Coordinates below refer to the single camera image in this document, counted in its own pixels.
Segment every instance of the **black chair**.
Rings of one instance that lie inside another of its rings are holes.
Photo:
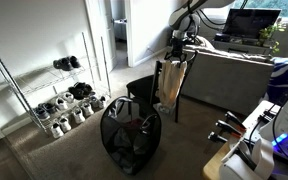
[[[148,102],[150,105],[154,105],[160,102],[160,99],[155,96],[155,92],[158,89],[158,77],[162,71],[162,63],[156,61],[155,71],[153,75],[146,76],[135,81],[132,81],[126,85],[127,95],[130,98],[131,94],[137,98],[141,98]],[[178,122],[178,109],[179,109],[179,95],[176,98],[175,104],[175,122]]]

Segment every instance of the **black mesh hamper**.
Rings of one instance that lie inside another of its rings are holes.
[[[153,106],[138,98],[122,96],[102,116],[102,142],[113,161],[125,173],[135,175],[157,149],[161,126],[161,118]]]

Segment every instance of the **door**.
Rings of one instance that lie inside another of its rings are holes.
[[[103,19],[103,48],[104,55],[107,62],[108,72],[117,65],[116,58],[116,45],[115,45],[115,35],[113,27],[113,18],[111,11],[111,1],[108,0],[98,0],[100,7],[100,17]]]

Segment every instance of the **computer screen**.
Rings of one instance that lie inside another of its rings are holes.
[[[273,25],[280,9],[230,9],[223,34],[258,39],[261,29]]]

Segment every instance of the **gray carpet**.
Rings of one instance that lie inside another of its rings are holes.
[[[156,59],[135,68],[120,61],[110,73],[112,98],[126,95],[125,84],[153,73]],[[224,111],[202,102],[180,99],[179,123],[161,114],[162,137],[152,159],[136,176],[125,175],[106,153],[96,112],[60,139],[46,137],[30,123],[7,136],[34,179],[201,179],[202,168],[221,144],[207,140]]]

